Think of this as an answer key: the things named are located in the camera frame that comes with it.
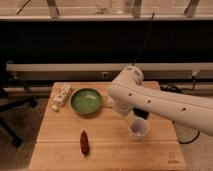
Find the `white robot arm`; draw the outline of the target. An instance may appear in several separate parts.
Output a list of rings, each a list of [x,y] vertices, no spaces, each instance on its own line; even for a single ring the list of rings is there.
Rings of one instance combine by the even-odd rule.
[[[137,108],[213,136],[213,99],[146,88],[143,79],[142,71],[129,65],[110,83],[107,93],[120,114]]]

